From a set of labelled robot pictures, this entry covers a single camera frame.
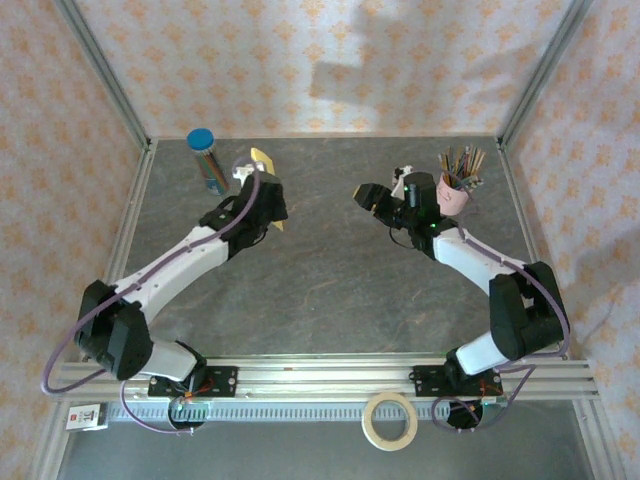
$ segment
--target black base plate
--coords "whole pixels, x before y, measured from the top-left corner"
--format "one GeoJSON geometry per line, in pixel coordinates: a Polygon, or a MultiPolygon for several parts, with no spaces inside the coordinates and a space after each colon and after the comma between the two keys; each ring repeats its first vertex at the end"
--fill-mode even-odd
{"type": "MultiPolygon", "coordinates": [[[[198,398],[235,397],[238,367],[206,367],[204,378],[202,384],[211,385],[211,387],[198,392],[198,398]]],[[[149,397],[180,397],[184,395],[184,392],[175,388],[175,385],[175,382],[164,377],[151,377],[148,395],[149,397]]]]}
{"type": "Polygon", "coordinates": [[[409,379],[416,387],[416,397],[496,397],[503,394],[500,376],[491,370],[469,377],[458,388],[448,381],[444,365],[417,365],[409,379]]]}

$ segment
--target yellow object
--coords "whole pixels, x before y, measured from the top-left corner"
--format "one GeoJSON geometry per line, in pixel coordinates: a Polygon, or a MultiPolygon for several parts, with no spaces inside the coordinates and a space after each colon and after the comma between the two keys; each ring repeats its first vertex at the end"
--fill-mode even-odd
{"type": "MultiPolygon", "coordinates": [[[[271,160],[269,156],[266,153],[264,153],[262,150],[258,150],[257,148],[251,148],[251,160],[253,160],[256,163],[257,162],[262,163],[264,165],[264,168],[267,169],[267,173],[270,173],[271,175],[276,174],[276,169],[273,166],[273,160],[271,160]]],[[[282,220],[278,222],[273,222],[273,224],[278,230],[280,230],[281,232],[284,232],[284,222],[282,220]]]]}

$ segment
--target wallpaper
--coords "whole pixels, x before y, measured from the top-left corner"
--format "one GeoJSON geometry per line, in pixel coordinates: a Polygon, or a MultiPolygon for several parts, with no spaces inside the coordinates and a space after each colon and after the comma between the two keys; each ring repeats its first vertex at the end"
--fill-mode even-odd
{"type": "Polygon", "coordinates": [[[630,479],[640,478],[638,25],[636,1],[594,2],[510,152],[630,479]]]}
{"type": "Polygon", "coordinates": [[[493,134],[569,0],[79,0],[152,136],[493,134]]]}
{"type": "Polygon", "coordinates": [[[0,2],[0,478],[25,478],[39,378],[102,276],[139,148],[51,0],[0,2]]]}

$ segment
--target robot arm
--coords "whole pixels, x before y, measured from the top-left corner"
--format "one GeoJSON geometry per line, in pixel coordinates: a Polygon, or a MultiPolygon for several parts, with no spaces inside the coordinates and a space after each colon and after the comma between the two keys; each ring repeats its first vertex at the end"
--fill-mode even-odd
{"type": "Polygon", "coordinates": [[[445,369],[454,388],[562,340],[562,324],[551,305],[505,263],[538,280],[564,313],[548,265],[509,258],[459,229],[453,219],[441,216],[431,174],[404,167],[396,169],[395,182],[393,191],[377,184],[361,185],[354,198],[384,225],[406,228],[418,251],[462,273],[489,296],[490,330],[447,354],[445,369]]]}
{"type": "MultiPolygon", "coordinates": [[[[260,170],[264,165],[258,163],[260,170]]],[[[240,194],[228,197],[204,215],[184,240],[140,271],[106,285],[97,280],[84,292],[79,317],[115,294],[136,285],[161,263],[148,282],[123,296],[78,331],[76,344],[118,380],[134,375],[153,375],[180,383],[189,391],[204,381],[206,361],[181,342],[152,340],[149,324],[179,292],[209,270],[222,265],[238,252],[250,248],[266,234],[272,222],[287,218],[282,185],[277,177],[260,174],[255,202],[248,214],[220,237],[191,247],[237,218],[246,206],[254,185],[252,167],[240,167],[240,194]]]]}

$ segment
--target pink cup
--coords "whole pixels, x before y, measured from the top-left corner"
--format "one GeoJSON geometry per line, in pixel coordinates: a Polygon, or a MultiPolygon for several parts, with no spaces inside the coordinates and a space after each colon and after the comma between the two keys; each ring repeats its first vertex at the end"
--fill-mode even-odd
{"type": "Polygon", "coordinates": [[[469,195],[464,190],[456,190],[447,185],[444,181],[444,174],[440,175],[436,191],[440,213],[447,217],[458,215],[469,199],[469,195]]]}

